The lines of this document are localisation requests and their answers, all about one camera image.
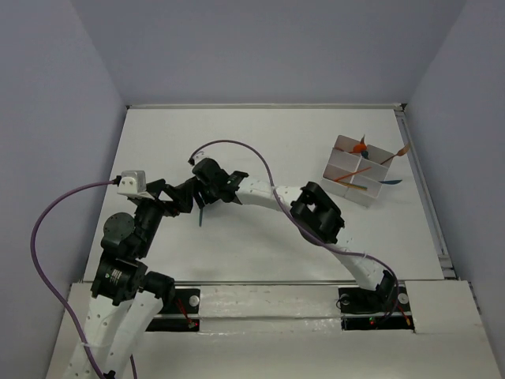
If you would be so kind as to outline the yellow-orange chopstick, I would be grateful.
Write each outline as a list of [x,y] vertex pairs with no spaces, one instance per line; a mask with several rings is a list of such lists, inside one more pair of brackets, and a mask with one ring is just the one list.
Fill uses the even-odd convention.
[[340,185],[342,185],[342,186],[351,188],[351,189],[368,191],[368,187],[367,186],[356,185],[356,184],[348,183],[348,182],[337,182],[337,183],[340,184]]

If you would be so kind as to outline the orange plastic spoon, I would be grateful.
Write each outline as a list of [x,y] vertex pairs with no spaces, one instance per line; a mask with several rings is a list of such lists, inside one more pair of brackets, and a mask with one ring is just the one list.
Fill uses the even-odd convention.
[[[347,152],[347,150],[344,150],[343,148],[340,147],[335,147],[335,150],[338,150],[340,152]],[[367,145],[366,144],[356,144],[353,146],[353,148],[348,151],[349,154],[360,154],[360,155],[367,155]]]

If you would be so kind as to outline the red-orange chopstick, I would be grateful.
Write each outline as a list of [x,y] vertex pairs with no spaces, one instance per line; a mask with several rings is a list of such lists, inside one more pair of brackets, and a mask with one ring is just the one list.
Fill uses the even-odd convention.
[[368,170],[370,170],[370,169],[371,169],[371,167],[366,167],[366,168],[360,169],[360,170],[355,171],[355,172],[350,172],[349,174],[345,174],[345,175],[343,175],[343,176],[341,176],[341,177],[338,177],[338,178],[333,179],[333,181],[334,181],[334,182],[340,182],[340,181],[342,181],[342,180],[343,180],[343,179],[345,179],[345,178],[350,178],[350,177],[352,177],[352,176],[354,176],[354,175],[356,175],[356,174],[360,174],[360,173],[365,172],[365,171],[368,171]]

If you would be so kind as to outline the dark blue plastic knife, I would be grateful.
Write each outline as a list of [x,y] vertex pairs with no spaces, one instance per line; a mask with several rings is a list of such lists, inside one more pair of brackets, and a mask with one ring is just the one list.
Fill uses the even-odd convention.
[[380,184],[389,185],[389,186],[398,185],[401,182],[402,182],[402,179],[379,181]]

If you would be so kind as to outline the copper fork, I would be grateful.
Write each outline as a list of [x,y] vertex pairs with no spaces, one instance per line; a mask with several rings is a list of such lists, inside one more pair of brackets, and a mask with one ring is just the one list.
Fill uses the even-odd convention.
[[401,157],[401,156],[404,156],[405,154],[408,153],[408,151],[410,150],[410,144],[406,144],[405,146],[403,146],[401,149],[399,149],[394,155],[388,157],[387,159],[385,159],[381,165],[385,165],[386,163],[392,161],[394,158],[396,157]]

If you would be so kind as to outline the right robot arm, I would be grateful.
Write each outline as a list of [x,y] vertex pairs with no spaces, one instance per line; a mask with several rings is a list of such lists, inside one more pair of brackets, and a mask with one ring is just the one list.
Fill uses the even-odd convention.
[[358,285],[355,295],[340,299],[348,313],[382,313],[385,317],[392,314],[399,291],[395,274],[374,257],[337,247],[338,233],[345,227],[345,221],[340,208],[318,184],[275,186],[245,172],[229,174],[208,157],[193,157],[189,164],[200,183],[201,197],[206,205],[222,201],[282,212],[294,222],[306,241],[329,250]]

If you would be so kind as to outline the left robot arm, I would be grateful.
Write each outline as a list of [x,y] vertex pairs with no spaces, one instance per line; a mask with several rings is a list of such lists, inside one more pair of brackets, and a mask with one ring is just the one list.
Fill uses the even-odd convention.
[[122,377],[125,368],[134,364],[138,340],[160,312],[174,309],[182,315],[175,323],[177,330],[198,327],[178,297],[174,279],[142,263],[162,218],[192,211],[196,179],[171,186],[162,179],[146,182],[142,171],[124,171],[113,183],[136,210],[113,214],[103,226],[103,252],[85,322],[80,324],[75,312],[69,311],[80,340],[65,378]]

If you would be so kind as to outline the white divided utensil container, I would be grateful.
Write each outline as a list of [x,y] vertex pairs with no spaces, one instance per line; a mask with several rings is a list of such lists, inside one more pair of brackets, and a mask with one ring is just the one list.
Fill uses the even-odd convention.
[[[321,187],[328,193],[343,197],[366,208],[370,207],[379,197],[384,186],[379,181],[394,180],[387,179],[391,161],[385,165],[381,163],[388,157],[394,155],[392,152],[378,148],[372,144],[367,145],[369,159],[364,159],[360,154],[349,154],[354,145],[360,144],[356,140],[344,135],[337,137],[320,182]],[[343,148],[347,152],[335,150],[335,147]],[[333,179],[341,177],[350,172],[371,167],[370,170],[356,174],[350,178],[345,178],[340,182],[348,182],[356,185],[367,186],[368,191],[351,189],[334,182]]]

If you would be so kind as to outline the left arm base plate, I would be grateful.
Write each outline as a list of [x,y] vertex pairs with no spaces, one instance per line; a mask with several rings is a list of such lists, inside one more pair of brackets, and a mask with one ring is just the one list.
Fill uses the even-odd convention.
[[177,288],[173,302],[164,306],[147,326],[147,332],[199,332],[200,289]]

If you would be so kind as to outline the aluminium table edge rail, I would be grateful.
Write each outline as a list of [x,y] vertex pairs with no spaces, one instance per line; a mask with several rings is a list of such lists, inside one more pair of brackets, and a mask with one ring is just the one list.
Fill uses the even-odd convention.
[[403,111],[401,103],[205,103],[205,104],[132,104],[128,110],[166,109],[386,109]]

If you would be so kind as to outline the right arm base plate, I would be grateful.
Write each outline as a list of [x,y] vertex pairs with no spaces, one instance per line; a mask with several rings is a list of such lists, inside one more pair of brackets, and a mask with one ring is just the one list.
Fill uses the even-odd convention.
[[384,305],[374,294],[359,287],[340,287],[335,305],[341,313],[344,331],[411,330],[415,329],[410,299],[406,287],[401,285],[398,304],[391,311],[394,300]]

